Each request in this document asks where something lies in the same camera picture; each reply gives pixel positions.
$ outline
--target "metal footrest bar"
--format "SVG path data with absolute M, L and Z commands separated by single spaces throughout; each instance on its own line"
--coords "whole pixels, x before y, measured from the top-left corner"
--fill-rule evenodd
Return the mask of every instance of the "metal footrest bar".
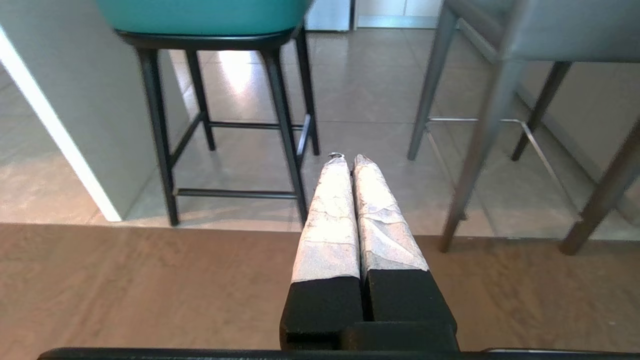
M 176 196 L 236 197 L 245 199 L 295 199 L 293 192 L 251 191 L 251 190 L 218 190 L 179 188 Z
M 440 150 L 438 149 L 438 146 L 437 146 L 433 136 L 431 135 L 431 132 L 429 131 L 429 123 L 430 122 L 475 122 L 475 121 L 478 121 L 478 119 L 474 119 L 474 118 L 451 118 L 451 117 L 430 117 L 429 121 L 426 124 L 426 132 L 427 132 L 427 136 L 429 138 L 429 142 L 431 143 L 431 146 L 432 146 L 432 148 L 434 150 L 436 158 L 440 162 L 440 166 L 443 168 L 443 171 L 445 172 L 445 174 L 447 174 L 447 176 L 449 177 L 449 183 L 454 188 L 454 191 L 455 191 L 455 188 L 456 188 L 455 180 L 453 179 L 453 176 L 449 172 L 449 168 L 447 167 L 442 155 L 440 154 Z M 556 190 L 557 190 L 558 194 L 560 195 L 560 197 L 562 198 L 562 200 L 564 202 L 564 206 L 567 208 L 567 210 L 569 211 L 569 213 L 571 214 L 571 216 L 573 217 L 574 220 L 580 221 L 582 218 L 580 216 L 580 211 L 578 210 L 578 207 L 573 203 L 573 200 L 569 196 L 569 192 L 567 191 L 567 189 L 564 187 L 564 185 L 562 184 L 562 182 L 560 181 L 560 179 L 556 175 L 556 172 L 554 171 L 553 167 L 551 166 L 551 163 L 549 163 L 549 160 L 547 159 L 545 154 L 542 152 L 542 149 L 540 148 L 540 145 L 536 141 L 535 136 L 533 136 L 533 133 L 531 133 L 531 130 L 529 129 L 529 126 L 527 126 L 527 123 L 524 122 L 524 121 L 518 120 L 518 119 L 502 119 L 500 121 L 501 122 L 517 123 L 517 124 L 520 125 L 520 127 L 522 127 L 522 130 L 527 135 L 527 137 L 529 139 L 529 142 L 531 142 L 531 145 L 533 146 L 534 150 L 536 151 L 536 154 L 538 155 L 538 157 L 542 161 L 542 164 L 544 165 L 545 169 L 549 173 L 549 176 L 551 177 L 551 180 L 552 180 L 554 186 L 556 187 Z
M 233 127 L 236 129 L 280 129 L 279 124 L 269 124 L 266 122 L 232 122 L 232 121 L 211 121 L 210 127 Z M 295 124 L 291 126 L 294 130 L 302 130 L 303 125 Z
M 300 140 L 298 140 L 298 149 L 296 149 L 296 161 L 298 165 L 302 165 L 302 161 L 305 157 L 305 150 L 307 149 L 307 138 L 309 137 L 309 126 L 311 124 L 311 116 L 305 115 L 305 124 L 302 125 L 302 134 L 300 134 Z

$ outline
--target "bar stool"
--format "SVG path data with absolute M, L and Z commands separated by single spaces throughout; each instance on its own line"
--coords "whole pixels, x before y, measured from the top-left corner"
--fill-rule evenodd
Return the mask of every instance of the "bar stool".
M 308 59 L 304 18 L 313 0 L 98 0 L 98 6 L 116 34 L 136 48 L 156 145 L 164 197 L 172 226 L 179 223 L 177 196 L 235 197 L 256 199 L 296 199 L 300 219 L 307 219 L 307 200 L 301 165 L 311 137 L 314 155 L 320 154 L 316 126 L 316 107 Z M 295 39 L 300 77 L 305 98 L 304 125 L 293 125 L 285 88 L 281 48 Z M 183 135 L 175 150 L 170 149 L 164 114 L 163 91 L 158 67 L 158 50 L 182 49 L 186 53 L 193 79 L 199 114 Z M 277 124 L 260 122 L 212 121 L 202 84 L 198 50 L 258 51 L 266 66 Z M 177 188 L 173 167 L 199 124 L 205 131 L 209 150 L 215 151 L 212 129 L 279 129 L 289 167 L 292 192 L 244 191 Z M 298 146 L 293 130 L 301 130 Z
M 565 201 L 570 203 L 570 208 L 575 207 L 534 142 L 532 132 L 540 124 L 572 62 L 640 61 L 638 15 L 640 1 L 637 0 L 444 0 L 409 146 L 409 160 L 415 159 L 422 135 L 428 131 L 429 121 L 461 120 L 429 118 L 457 21 L 464 20 L 475 29 L 496 50 L 497 59 L 480 118 L 463 119 L 477 120 L 477 124 L 460 180 L 455 186 L 440 243 L 442 252 L 449 250 L 456 228 L 464 217 L 465 207 L 501 120 L 519 122 L 523 128 L 512 160 L 516 161 L 527 143 L 532 142 L 555 184 L 563 190 Z M 555 63 L 528 123 L 502 119 L 515 95 L 523 67 L 529 60 Z

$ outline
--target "chair leg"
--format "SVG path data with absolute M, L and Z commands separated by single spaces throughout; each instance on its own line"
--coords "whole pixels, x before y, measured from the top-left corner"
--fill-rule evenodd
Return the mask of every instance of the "chair leg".
M 467 158 L 449 208 L 440 241 L 441 252 L 447 252 L 451 246 L 451 240 L 458 228 L 458 223 L 464 216 L 465 207 L 480 175 L 480 170 L 498 134 L 500 120 L 511 104 L 524 64 L 523 61 L 499 61 L 494 65 L 493 83 L 484 98 L 481 116 L 475 125 Z
M 298 52 L 298 65 L 300 66 L 300 78 L 302 79 L 302 90 L 305 94 L 305 108 L 310 119 L 311 142 L 314 147 L 314 155 L 320 155 L 320 141 L 318 140 L 318 130 L 316 124 L 316 104 L 314 102 L 314 88 L 311 82 L 311 66 L 309 65 L 309 51 L 307 45 L 307 30 L 303 26 L 296 37 L 296 48 Z
M 211 127 L 211 118 L 209 117 L 209 108 L 207 107 L 207 97 L 204 93 L 204 86 L 202 84 L 202 74 L 200 73 L 200 60 L 195 50 L 185 51 L 187 54 L 187 62 L 189 63 L 189 72 L 191 73 L 191 80 L 193 80 L 193 88 L 196 92 L 196 98 L 198 99 L 198 108 L 201 113 L 205 113 L 204 120 L 202 121 L 202 127 L 207 138 L 207 144 L 209 144 L 209 150 L 216 150 L 216 143 L 213 140 L 213 127 Z
M 551 104 L 551 101 L 554 99 L 556 91 L 560 87 L 564 76 L 567 72 L 569 72 L 571 64 L 572 63 L 569 61 L 557 61 L 551 68 L 549 76 L 547 77 L 547 81 L 545 82 L 545 86 L 543 86 L 542 91 L 540 92 L 540 96 L 536 101 L 536 107 L 531 112 L 529 121 L 527 121 L 527 126 L 529 127 L 531 132 L 534 132 L 538 125 L 540 125 L 540 123 L 542 122 L 542 118 L 545 116 L 549 104 Z M 524 152 L 524 148 L 527 147 L 528 143 L 529 138 L 524 132 L 522 132 L 518 141 L 518 145 L 516 145 L 516 149 L 511 155 L 512 161 L 518 161 L 520 159 L 520 156 L 522 155 L 522 152 Z
M 409 152 L 406 156 L 409 160 L 415 160 L 415 157 L 418 154 L 418 149 L 420 149 L 422 135 L 424 134 L 424 129 L 427 121 L 429 120 L 429 113 L 431 113 L 433 98 L 435 97 L 438 82 L 442 75 L 442 70 L 444 69 L 449 45 L 451 44 L 451 40 L 453 40 L 453 35 L 456 31 L 457 21 L 458 16 L 446 5 L 443 5 L 442 11 L 440 12 L 440 18 L 438 20 L 438 28 L 436 29 L 436 37 L 431 48 L 431 57 L 429 58 L 429 65 L 427 66 L 427 74 L 424 77 L 418 114 L 416 114 L 415 122 L 413 123 L 411 144 L 409 145 Z
M 287 90 L 282 74 L 282 64 L 280 63 L 280 48 L 261 50 L 260 54 L 267 68 L 269 85 L 271 87 L 271 98 L 273 99 L 273 106 L 275 107 L 278 122 L 280 123 L 282 144 L 284 146 L 285 157 L 287 158 L 287 165 L 289 166 L 293 191 L 298 200 L 300 221 L 304 224 L 307 221 L 308 214 L 307 199 L 302 183 L 300 166 L 296 159 L 291 112 L 289 110 L 289 102 L 287 101 Z
M 164 115 L 164 99 L 160 70 L 158 67 L 157 49 L 136 49 L 142 68 L 142 78 L 147 93 L 147 106 L 151 118 L 151 127 L 156 145 L 156 155 L 160 168 L 160 176 L 164 190 L 164 200 L 169 214 L 169 222 L 172 226 L 179 223 L 178 206 L 173 194 L 173 172 L 171 169 L 171 150 L 167 135 L 166 117 Z
M 573 225 L 560 244 L 560 251 L 565 255 L 575 255 L 638 176 L 640 176 L 640 119 L 636 121 L 584 206 L 580 213 L 582 220 Z

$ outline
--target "black metal stool frame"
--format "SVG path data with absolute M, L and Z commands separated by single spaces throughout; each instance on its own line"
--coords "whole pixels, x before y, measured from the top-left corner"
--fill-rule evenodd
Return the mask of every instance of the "black metal stool frame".
M 300 220 L 307 221 L 307 200 L 303 186 L 301 166 L 307 147 L 307 138 L 311 137 L 314 155 L 320 155 L 316 126 L 316 106 L 314 104 L 313 88 L 311 82 L 311 70 L 308 58 L 307 32 L 304 25 L 288 29 L 278 33 L 246 35 L 246 36 L 192 36 L 192 35 L 165 35 L 130 33 L 116 30 L 118 36 L 133 45 L 138 52 L 142 70 L 143 82 L 147 93 L 147 104 L 156 145 L 156 154 L 160 175 L 162 178 L 164 197 L 166 201 L 169 221 L 172 226 L 179 223 L 177 199 L 178 196 L 204 196 L 204 197 L 235 197 L 254 199 L 296 199 Z M 281 48 L 292 38 L 296 41 L 298 62 L 300 65 L 300 77 L 305 98 L 307 114 L 304 125 L 293 125 L 289 110 L 289 102 L 280 61 Z M 193 80 L 196 98 L 200 112 L 192 120 L 191 125 L 184 133 L 180 142 L 171 152 L 166 115 L 164 113 L 164 99 L 160 70 L 158 66 L 158 50 L 182 49 L 185 51 L 189 63 L 189 71 Z M 198 50 L 236 50 L 258 51 L 266 66 L 271 96 L 275 112 L 278 118 L 277 124 L 260 122 L 219 122 L 211 121 L 207 109 L 207 99 L 200 73 Z M 195 129 L 202 123 L 209 150 L 215 151 L 216 144 L 213 137 L 214 127 L 236 127 L 243 129 L 279 129 L 282 135 L 285 157 L 289 167 L 292 192 L 280 191 L 246 191 L 246 190 L 218 190 L 218 189 L 194 189 L 177 188 L 173 178 L 173 167 L 178 162 L 180 155 L 193 136 Z M 302 130 L 298 146 L 295 146 L 293 130 Z

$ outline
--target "white appliance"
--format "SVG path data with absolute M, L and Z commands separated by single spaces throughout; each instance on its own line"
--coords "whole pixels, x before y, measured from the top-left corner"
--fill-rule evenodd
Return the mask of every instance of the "white appliance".
M 351 0 L 316 0 L 307 14 L 308 30 L 349 31 Z

